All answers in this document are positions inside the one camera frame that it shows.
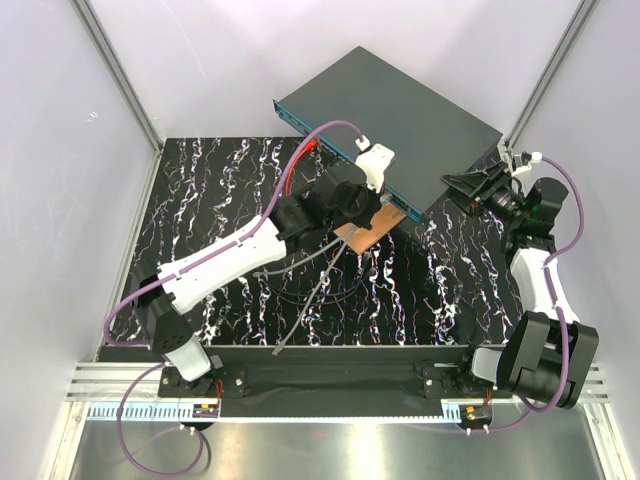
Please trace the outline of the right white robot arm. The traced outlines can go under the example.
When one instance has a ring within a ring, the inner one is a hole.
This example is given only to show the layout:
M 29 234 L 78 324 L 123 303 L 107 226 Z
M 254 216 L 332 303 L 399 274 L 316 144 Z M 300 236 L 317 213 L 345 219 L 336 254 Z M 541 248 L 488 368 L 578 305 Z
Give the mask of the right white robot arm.
M 493 385 L 537 412 L 573 408 L 599 345 L 597 330 L 571 308 L 558 273 L 560 256 L 581 237 L 558 248 L 552 233 L 566 198 L 580 196 L 575 182 L 567 173 L 541 177 L 522 194 L 512 187 L 517 177 L 502 164 L 441 179 L 465 213 L 489 211 L 504 223 L 504 253 L 523 307 L 501 350 L 470 350 L 454 371 L 455 387 L 472 397 Z

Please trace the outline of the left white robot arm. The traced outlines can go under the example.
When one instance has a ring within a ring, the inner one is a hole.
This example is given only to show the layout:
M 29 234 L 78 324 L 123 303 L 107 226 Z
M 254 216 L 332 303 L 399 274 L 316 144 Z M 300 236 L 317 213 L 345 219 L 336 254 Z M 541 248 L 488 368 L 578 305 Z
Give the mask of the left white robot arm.
M 312 184 L 277 200 L 227 237 L 156 272 L 136 273 L 141 295 L 131 306 L 152 352 L 179 372 L 196 396 L 215 386 L 216 372 L 185 315 L 212 292 L 237 278 L 300 251 L 310 252 L 334 230 L 352 224 L 370 229 L 381 208 L 384 173 L 370 162 L 339 162 Z

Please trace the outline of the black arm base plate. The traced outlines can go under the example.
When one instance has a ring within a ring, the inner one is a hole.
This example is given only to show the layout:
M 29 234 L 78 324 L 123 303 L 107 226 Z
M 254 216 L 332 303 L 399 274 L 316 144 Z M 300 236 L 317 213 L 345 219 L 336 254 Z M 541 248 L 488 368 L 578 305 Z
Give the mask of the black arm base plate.
M 483 399 L 493 388 L 471 375 L 472 348 L 463 346 L 209 347 L 211 370 L 185 380 L 162 370 L 165 398 L 256 397 L 263 392 L 381 392 L 427 399 Z

